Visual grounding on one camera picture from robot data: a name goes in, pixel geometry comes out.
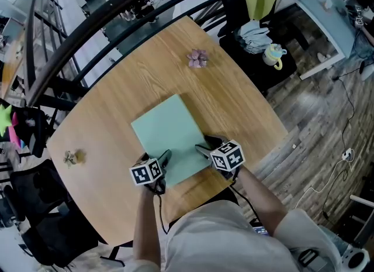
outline wooden table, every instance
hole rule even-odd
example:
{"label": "wooden table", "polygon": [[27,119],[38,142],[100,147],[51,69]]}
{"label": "wooden table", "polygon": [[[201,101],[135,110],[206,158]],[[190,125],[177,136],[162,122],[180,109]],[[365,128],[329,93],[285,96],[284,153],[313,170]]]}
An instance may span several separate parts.
{"label": "wooden table", "polygon": [[[207,68],[188,67],[186,55],[192,48],[207,50]],[[130,124],[173,94],[182,97],[203,133],[238,141],[248,168],[287,134],[265,98],[223,49],[189,18],[175,22],[106,74],[47,143],[72,198],[110,245],[133,239],[139,187],[134,186],[129,167],[144,150]],[[68,168],[63,163],[66,150],[82,150],[85,163]],[[206,168],[169,188],[162,197],[164,221],[195,209],[227,186],[218,172]]]}
{"label": "wooden table", "polygon": [[18,45],[25,40],[25,32],[22,32],[17,40],[14,40],[5,53],[4,68],[2,70],[1,98],[5,99],[17,76],[18,68],[22,62],[22,54],[17,58]]}

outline black railing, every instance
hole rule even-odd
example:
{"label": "black railing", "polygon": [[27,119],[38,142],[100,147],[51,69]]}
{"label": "black railing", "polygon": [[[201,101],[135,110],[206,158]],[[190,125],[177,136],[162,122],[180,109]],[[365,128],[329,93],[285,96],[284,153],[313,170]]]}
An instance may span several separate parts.
{"label": "black railing", "polygon": [[[139,0],[109,0],[98,8],[95,12],[91,13],[85,21],[83,21],[70,35],[66,34],[64,23],[61,16],[62,7],[58,4],[58,0],[49,0],[53,5],[53,14],[48,11],[48,17],[45,14],[38,12],[35,9],[36,0],[32,0],[32,7],[29,13],[27,26],[26,26],[26,75],[25,75],[25,89],[26,89],[26,103],[28,106],[45,105],[52,106],[58,109],[69,110],[75,105],[74,100],[84,96],[89,88],[82,86],[84,77],[97,65],[111,50],[115,49],[124,39],[133,34],[136,30],[141,28],[150,20],[153,20],[156,16],[172,8],[176,4],[184,0],[170,0],[167,3],[153,10],[145,17],[134,22],[130,27],[121,32],[115,39],[111,40],[107,46],[105,46],[85,67],[81,70],[77,65],[77,61],[74,54],[102,27],[108,22],[114,19],[118,14],[122,13],[129,7]],[[41,10],[43,11],[43,0],[41,0]],[[208,7],[205,15],[199,15],[196,18],[196,23],[203,25],[209,19],[214,19],[215,16],[219,16],[220,22],[224,21],[220,0],[208,0],[201,3],[200,5],[186,11],[179,15],[177,18],[170,20],[166,24],[156,28],[152,34],[148,35],[143,40],[139,41],[134,47],[127,51],[118,61],[114,62],[95,82],[96,84],[108,71],[110,71],[119,61],[126,57],[131,51],[143,42],[148,40],[151,36],[154,36],[163,28],[172,24],[176,20],[184,16],[189,16],[195,12],[205,9]],[[42,26],[41,40],[44,48],[44,56],[46,62],[41,72],[38,75],[34,69],[34,57],[33,57],[33,30],[34,30],[34,17],[41,21],[41,24],[49,28],[49,35],[51,37],[51,45],[53,54],[48,56],[46,49],[46,36],[44,34],[44,27]],[[57,33],[59,46],[57,46],[54,38],[54,34]],[[64,76],[64,67],[70,63],[74,63],[73,67],[76,73],[74,79],[69,80]],[[46,89],[52,88],[54,96],[46,95]]]}

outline light green folder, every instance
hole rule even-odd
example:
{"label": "light green folder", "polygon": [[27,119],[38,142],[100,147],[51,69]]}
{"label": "light green folder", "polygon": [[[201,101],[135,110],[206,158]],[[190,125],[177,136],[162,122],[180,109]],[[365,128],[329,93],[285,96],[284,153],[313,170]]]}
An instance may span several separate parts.
{"label": "light green folder", "polygon": [[171,187],[207,167],[195,144],[206,146],[203,134],[179,95],[173,95],[131,123],[147,154],[158,158],[166,150],[172,157],[166,167]]}

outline wooden floor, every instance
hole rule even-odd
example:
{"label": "wooden floor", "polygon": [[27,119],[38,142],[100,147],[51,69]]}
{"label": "wooden floor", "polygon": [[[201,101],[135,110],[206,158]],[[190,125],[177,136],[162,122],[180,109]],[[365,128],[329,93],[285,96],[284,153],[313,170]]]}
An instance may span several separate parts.
{"label": "wooden floor", "polygon": [[[296,206],[310,186],[321,190],[335,164],[341,160],[344,152],[342,130],[353,111],[342,83],[334,82],[331,78],[348,73],[361,63],[357,56],[352,55],[332,69],[302,81],[299,74],[317,64],[317,52],[333,54],[334,48],[302,11],[294,13],[292,21],[311,46],[305,52],[296,41],[288,44],[297,62],[297,72],[273,87],[267,96],[289,134],[253,171],[289,209]],[[337,165],[335,175],[344,168],[348,168],[349,174],[345,182],[342,176],[336,181],[325,205],[332,223],[336,223],[344,213],[349,204],[349,195],[360,192],[362,176],[369,172],[369,164],[373,160],[374,79],[371,77],[363,82],[356,72],[342,80],[355,107],[355,116],[344,133],[347,148],[355,150],[355,160],[351,163],[352,170],[346,162]],[[309,190],[298,208],[304,209],[317,223],[331,228],[332,223],[327,222],[321,214],[329,189],[330,186],[321,194]],[[249,206],[243,200],[241,205],[250,219]]]}

